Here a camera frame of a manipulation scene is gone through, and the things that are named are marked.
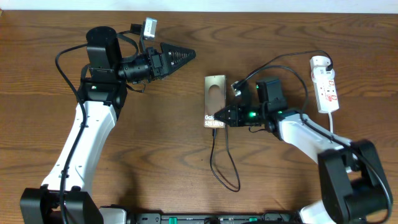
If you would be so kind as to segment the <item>bronze Galaxy smartphone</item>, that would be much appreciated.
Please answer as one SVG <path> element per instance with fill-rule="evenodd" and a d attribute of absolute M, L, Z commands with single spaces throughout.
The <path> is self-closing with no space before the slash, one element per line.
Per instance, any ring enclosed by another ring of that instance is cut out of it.
<path fill-rule="evenodd" d="M 226 76 L 212 75 L 204 82 L 204 127 L 224 128 L 222 121 L 215 119 L 215 113 L 226 106 Z"/>

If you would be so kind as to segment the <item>white power strip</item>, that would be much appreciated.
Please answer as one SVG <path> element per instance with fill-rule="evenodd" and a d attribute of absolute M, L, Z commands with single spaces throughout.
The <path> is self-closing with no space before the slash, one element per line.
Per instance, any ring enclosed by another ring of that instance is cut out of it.
<path fill-rule="evenodd" d="M 314 85 L 319 113 L 332 113 L 339 109 L 335 85 L 335 71 L 326 71 L 326 67 L 312 69 L 311 78 Z"/>

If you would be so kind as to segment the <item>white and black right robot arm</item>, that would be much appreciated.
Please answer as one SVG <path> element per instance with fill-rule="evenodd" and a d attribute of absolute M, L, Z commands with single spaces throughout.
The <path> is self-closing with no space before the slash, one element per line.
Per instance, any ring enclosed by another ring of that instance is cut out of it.
<path fill-rule="evenodd" d="M 366 223 L 370 214 L 392 212 L 393 198 L 374 144 L 336 136 L 298 110 L 290 110 L 276 77 L 256 82 L 258 105 L 228 105 L 214 118 L 229 127 L 263 126 L 318 165 L 322 198 L 301 208 L 299 223 Z"/>

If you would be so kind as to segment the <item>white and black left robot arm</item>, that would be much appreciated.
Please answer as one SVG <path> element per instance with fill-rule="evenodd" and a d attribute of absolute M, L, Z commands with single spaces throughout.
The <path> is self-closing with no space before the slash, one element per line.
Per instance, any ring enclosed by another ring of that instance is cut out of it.
<path fill-rule="evenodd" d="M 91 197 L 103 146 L 115 127 L 128 91 L 135 84 L 161 80 L 193 60 L 192 49 L 161 43 L 146 47 L 155 23 L 133 24 L 117 32 L 100 26 L 86 34 L 89 63 L 81 70 L 72 129 L 54 167 L 37 189 L 20 199 L 25 223 L 133 223 L 128 210 L 97 207 Z"/>

